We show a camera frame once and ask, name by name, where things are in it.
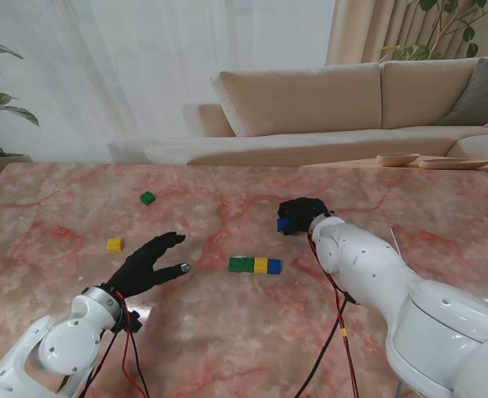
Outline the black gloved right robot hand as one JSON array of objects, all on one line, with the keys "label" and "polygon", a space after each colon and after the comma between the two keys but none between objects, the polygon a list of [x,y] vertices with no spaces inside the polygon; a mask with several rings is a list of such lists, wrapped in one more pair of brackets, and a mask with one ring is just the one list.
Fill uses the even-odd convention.
[{"label": "black gloved right robot hand", "polygon": [[331,216],[334,212],[318,198],[299,197],[282,202],[277,215],[277,231],[283,235],[296,235],[307,232],[316,217]]}]

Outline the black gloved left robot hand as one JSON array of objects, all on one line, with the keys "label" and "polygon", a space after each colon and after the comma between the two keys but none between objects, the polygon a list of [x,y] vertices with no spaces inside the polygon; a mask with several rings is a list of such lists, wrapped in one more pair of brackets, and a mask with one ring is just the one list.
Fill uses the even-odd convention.
[{"label": "black gloved left robot hand", "polygon": [[110,292],[118,292],[127,299],[185,275],[190,270],[190,265],[187,263],[162,269],[154,268],[157,260],[168,249],[181,244],[185,239],[185,235],[177,232],[167,232],[154,237],[128,256],[123,265],[102,284],[102,287]]}]

